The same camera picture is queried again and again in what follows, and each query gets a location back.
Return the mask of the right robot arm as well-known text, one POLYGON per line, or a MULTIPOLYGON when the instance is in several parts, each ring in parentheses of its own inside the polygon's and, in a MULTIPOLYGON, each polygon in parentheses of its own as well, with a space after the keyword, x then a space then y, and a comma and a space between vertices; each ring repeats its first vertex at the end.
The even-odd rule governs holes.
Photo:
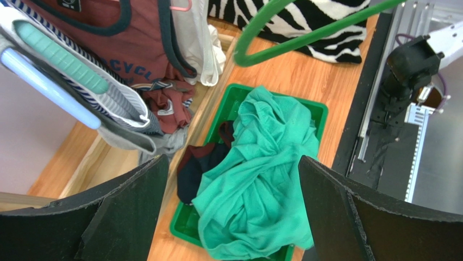
POLYGON ((432 76, 462 57, 462 22, 413 38, 387 57, 388 74, 381 83, 371 120, 395 124, 395 117, 414 101, 432 76))

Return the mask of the grey tank top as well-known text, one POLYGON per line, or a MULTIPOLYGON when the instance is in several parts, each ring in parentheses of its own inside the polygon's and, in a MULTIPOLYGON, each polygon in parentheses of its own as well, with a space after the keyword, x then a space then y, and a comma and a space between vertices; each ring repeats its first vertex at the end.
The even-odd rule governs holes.
POLYGON ((123 150, 137 150, 139 152, 138 163, 141 165, 159 154, 167 155, 172 159, 174 154, 183 148, 187 138, 187 128, 176 131, 174 134, 163 136, 148 135, 128 130, 118 123, 99 113, 92 108, 89 102, 85 101, 73 88, 58 75, 57 71, 24 49, 14 44, 10 39, 1 36, 1 51, 11 47, 13 50, 23 55, 35 68, 42 72, 49 79, 55 81, 60 87, 67 91, 87 110, 93 113, 101 121, 101 126, 95 129, 98 134, 112 147, 123 150))

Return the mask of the navy maroon tank top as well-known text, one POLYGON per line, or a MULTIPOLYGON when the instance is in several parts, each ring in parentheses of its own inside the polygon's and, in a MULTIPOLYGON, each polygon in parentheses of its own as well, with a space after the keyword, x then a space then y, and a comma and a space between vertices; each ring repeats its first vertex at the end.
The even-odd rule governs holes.
POLYGON ((188 206, 197 196, 203 174, 215 168, 229 153, 234 141, 233 121, 222 122, 217 133, 221 142, 188 145, 177 167, 177 196, 188 206))

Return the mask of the green tank top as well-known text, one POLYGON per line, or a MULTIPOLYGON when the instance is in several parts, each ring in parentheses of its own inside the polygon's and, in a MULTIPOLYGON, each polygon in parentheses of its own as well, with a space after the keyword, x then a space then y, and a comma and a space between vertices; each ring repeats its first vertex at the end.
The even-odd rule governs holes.
POLYGON ((240 104, 233 128, 230 151, 204 173, 192 201, 203 247, 221 260, 312 248, 298 171, 302 156, 318 156, 311 111, 260 86, 240 104))

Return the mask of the light blue plastic hanger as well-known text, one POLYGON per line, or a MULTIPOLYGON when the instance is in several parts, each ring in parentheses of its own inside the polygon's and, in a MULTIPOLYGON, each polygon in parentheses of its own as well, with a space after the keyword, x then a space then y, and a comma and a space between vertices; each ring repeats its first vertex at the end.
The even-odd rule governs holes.
POLYGON ((101 126, 101 121, 98 117, 11 47, 1 51, 1 63, 82 124, 91 129, 98 129, 101 126))

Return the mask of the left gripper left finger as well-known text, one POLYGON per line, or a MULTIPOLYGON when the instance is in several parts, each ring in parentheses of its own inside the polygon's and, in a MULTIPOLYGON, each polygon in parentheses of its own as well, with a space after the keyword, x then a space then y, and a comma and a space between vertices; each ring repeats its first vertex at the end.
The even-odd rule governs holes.
POLYGON ((1 260, 146 260, 168 170, 157 156, 42 208, 1 212, 1 260))

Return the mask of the green velvet hanger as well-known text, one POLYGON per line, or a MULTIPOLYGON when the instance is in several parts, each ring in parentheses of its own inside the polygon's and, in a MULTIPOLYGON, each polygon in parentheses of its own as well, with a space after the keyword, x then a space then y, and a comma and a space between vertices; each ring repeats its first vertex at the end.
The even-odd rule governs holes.
POLYGON ((328 63, 362 62, 367 19, 401 1, 257 1, 241 10, 235 62, 249 67, 297 51, 328 63))

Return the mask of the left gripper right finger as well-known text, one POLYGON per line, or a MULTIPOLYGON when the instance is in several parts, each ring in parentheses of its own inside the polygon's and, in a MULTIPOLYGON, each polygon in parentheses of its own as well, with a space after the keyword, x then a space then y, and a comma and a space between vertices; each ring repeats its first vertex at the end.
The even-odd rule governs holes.
POLYGON ((462 260, 462 216, 385 195, 301 157, 306 260, 462 260))

